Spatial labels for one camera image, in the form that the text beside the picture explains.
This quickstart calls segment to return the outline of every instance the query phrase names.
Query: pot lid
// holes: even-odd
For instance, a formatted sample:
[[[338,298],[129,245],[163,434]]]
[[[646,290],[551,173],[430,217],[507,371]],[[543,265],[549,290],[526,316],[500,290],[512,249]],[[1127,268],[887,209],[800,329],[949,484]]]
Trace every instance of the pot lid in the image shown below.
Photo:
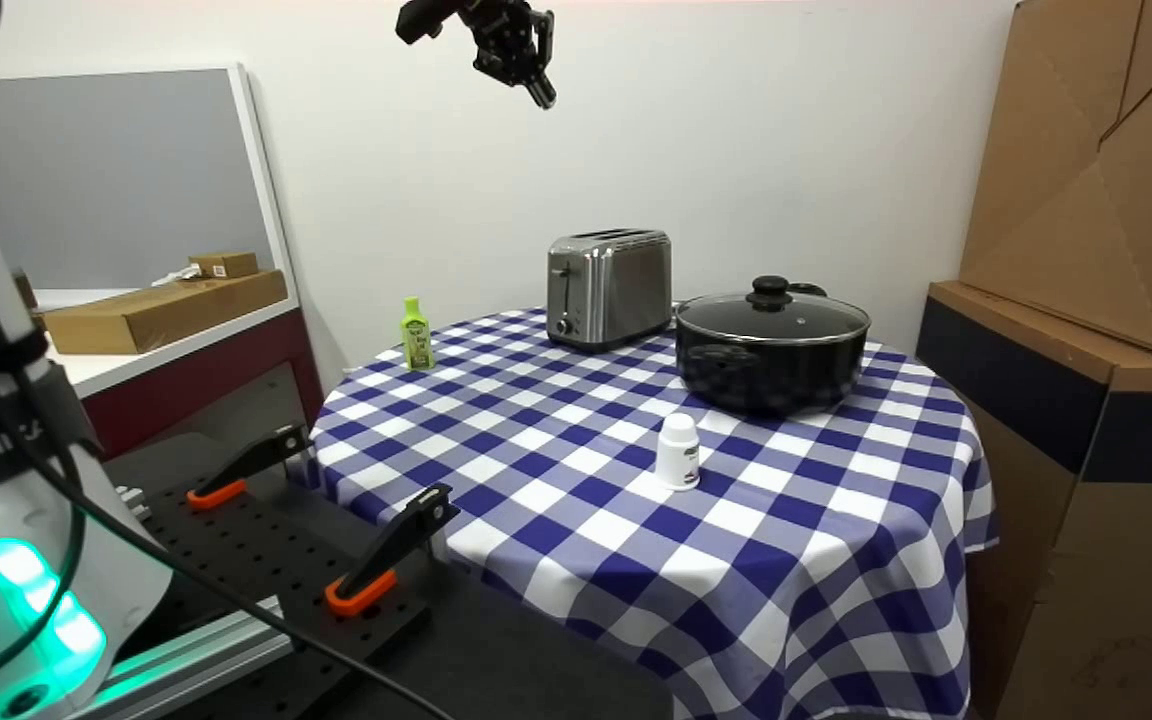
[[[868,332],[863,306],[830,298],[816,282],[789,282],[786,277],[752,279],[749,296],[685,298],[677,318],[702,336],[752,343],[831,343]]]

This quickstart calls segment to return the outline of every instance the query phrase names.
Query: green bottle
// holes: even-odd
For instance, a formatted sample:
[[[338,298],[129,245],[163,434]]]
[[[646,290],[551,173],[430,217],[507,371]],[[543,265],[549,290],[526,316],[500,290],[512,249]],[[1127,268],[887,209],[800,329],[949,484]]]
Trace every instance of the green bottle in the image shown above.
[[[410,296],[410,306],[404,306],[404,354],[413,371],[432,366],[432,339],[430,339],[430,318],[419,311],[419,296]]]

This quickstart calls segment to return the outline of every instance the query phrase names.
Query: small white bottle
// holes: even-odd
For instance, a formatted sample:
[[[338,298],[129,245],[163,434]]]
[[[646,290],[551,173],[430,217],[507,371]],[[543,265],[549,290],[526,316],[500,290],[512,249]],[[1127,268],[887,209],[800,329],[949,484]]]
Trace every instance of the small white bottle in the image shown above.
[[[657,474],[673,489],[702,484],[702,430],[691,415],[677,411],[659,424]]]

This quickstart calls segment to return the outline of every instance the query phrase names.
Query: black pot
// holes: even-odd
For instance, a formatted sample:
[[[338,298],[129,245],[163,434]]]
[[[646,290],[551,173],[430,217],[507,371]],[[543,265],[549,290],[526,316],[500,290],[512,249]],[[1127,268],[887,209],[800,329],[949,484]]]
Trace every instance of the black pot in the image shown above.
[[[703,402],[779,419],[854,393],[868,316],[816,282],[752,279],[749,296],[677,306],[677,364]]]

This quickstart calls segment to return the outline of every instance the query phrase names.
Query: black cable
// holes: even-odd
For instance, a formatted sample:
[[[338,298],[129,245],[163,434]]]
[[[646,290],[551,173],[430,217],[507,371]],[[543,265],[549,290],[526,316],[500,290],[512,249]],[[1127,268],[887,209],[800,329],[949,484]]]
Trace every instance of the black cable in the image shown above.
[[[43,424],[43,441],[50,441],[54,450],[61,454],[64,474],[25,441],[25,430],[21,430],[21,424],[13,419],[3,396],[0,396],[0,427],[7,430],[13,447],[21,447],[21,450],[28,454],[28,465],[72,502],[72,510],[106,525],[112,536],[120,536],[126,543],[142,546],[144,554],[151,554],[151,561],[169,562],[173,571],[206,584],[208,593],[224,595],[230,603],[246,607],[246,612],[255,616],[255,619],[264,619],[270,627],[288,632],[288,636],[296,636],[301,644],[333,656],[338,664],[345,664],[345,666],[375,681],[380,688],[390,688],[390,691],[404,694],[410,704],[426,709],[430,714],[442,714],[442,720],[447,714],[445,709],[438,709],[432,701],[417,694],[413,688],[390,681],[386,670],[375,670],[375,666],[368,666],[368,664],[361,664],[361,659],[352,659],[352,656],[319,644],[318,636],[306,636],[301,627],[283,624],[281,616],[247,603],[247,599],[237,595],[237,593],[230,593],[230,586],[216,584],[211,576],[191,571],[188,562],[179,562],[175,554],[169,554],[163,546],[155,546],[151,541],[144,541],[136,528],[120,525],[120,520],[109,517],[100,502],[93,502],[93,501],[86,494],[86,489],[82,489],[72,450],[68,450],[68,444],[55,434],[55,427],[50,424],[50,411],[41,411],[41,400],[38,400],[28,376],[25,376],[25,371],[13,371],[13,380],[15,380],[15,386],[21,386],[25,406]],[[55,612],[54,603],[50,603],[50,612],[38,619],[34,636],[28,636],[28,639],[21,636],[21,639],[15,639],[21,647],[13,644],[13,647],[15,647],[13,656],[21,656],[21,650],[43,632],[50,616]]]

